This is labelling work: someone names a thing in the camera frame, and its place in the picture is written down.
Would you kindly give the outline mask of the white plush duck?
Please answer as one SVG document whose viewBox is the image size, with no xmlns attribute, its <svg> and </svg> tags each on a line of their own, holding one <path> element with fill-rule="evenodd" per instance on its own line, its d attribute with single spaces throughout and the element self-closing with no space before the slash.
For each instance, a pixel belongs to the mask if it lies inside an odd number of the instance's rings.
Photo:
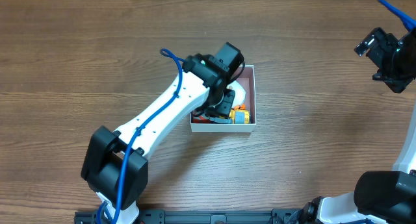
<svg viewBox="0 0 416 224">
<path fill-rule="evenodd" d="M 246 91 L 239 82 L 233 81 L 232 83 L 228 84 L 227 89 L 233 90 L 235 92 L 235 97 L 231 106 L 232 108 L 244 104 Z"/>
</svg>

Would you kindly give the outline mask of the yellow toy bulldozer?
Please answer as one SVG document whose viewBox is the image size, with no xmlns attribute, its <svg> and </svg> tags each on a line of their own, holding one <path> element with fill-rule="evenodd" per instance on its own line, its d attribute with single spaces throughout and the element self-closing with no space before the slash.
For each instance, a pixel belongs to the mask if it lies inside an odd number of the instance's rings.
<svg viewBox="0 0 416 224">
<path fill-rule="evenodd" d="M 210 117 L 211 123 L 217 124 L 250 124 L 250 113 L 244 109 L 231 109 L 228 118 Z"/>
</svg>

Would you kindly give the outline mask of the red toy ball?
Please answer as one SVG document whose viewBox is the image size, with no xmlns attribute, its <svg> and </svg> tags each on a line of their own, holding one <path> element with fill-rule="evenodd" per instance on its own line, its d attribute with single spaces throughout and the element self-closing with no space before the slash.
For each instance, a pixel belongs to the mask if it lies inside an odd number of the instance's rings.
<svg viewBox="0 0 416 224">
<path fill-rule="evenodd" d="M 202 115 L 193 115 L 192 116 L 192 123 L 209 123 L 209 117 L 207 117 L 205 114 Z"/>
</svg>

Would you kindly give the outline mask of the white box pink interior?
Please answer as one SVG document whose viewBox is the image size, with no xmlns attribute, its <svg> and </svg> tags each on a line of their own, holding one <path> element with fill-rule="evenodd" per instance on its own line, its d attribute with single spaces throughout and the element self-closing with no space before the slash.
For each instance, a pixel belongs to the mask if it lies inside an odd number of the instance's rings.
<svg viewBox="0 0 416 224">
<path fill-rule="evenodd" d="M 246 91 L 244 104 L 250 111 L 250 123 L 248 124 L 217 124 L 217 123 L 195 123 L 190 120 L 192 132 L 252 132 L 257 125 L 257 104 L 255 90 L 255 66 L 245 65 L 245 69 L 237 79 L 237 82 Z"/>
</svg>

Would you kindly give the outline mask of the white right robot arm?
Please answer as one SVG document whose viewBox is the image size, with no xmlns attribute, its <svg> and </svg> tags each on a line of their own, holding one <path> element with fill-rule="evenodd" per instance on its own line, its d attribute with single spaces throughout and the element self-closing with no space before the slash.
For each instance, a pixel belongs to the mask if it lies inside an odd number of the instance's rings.
<svg viewBox="0 0 416 224">
<path fill-rule="evenodd" d="M 354 49 L 378 67 L 372 76 L 393 92 L 402 93 L 415 81 L 415 31 L 401 39 L 377 27 Z M 411 118 L 403 148 L 389 171 L 368 171 L 353 192 L 318 197 L 295 214 L 291 223 L 414 223 L 415 118 Z"/>
</svg>

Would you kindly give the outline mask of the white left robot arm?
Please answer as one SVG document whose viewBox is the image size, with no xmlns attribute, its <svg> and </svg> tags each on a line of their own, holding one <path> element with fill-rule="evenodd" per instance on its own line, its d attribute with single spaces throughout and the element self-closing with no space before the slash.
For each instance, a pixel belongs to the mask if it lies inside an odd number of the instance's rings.
<svg viewBox="0 0 416 224">
<path fill-rule="evenodd" d="M 166 135 L 193 110 L 215 110 L 226 98 L 234 73 L 244 65 L 240 52 L 179 58 L 166 48 L 178 69 L 174 82 L 138 116 L 91 136 L 81 177 L 101 199 L 94 223 L 134 223 L 136 201 L 148 183 L 149 161 Z"/>
</svg>

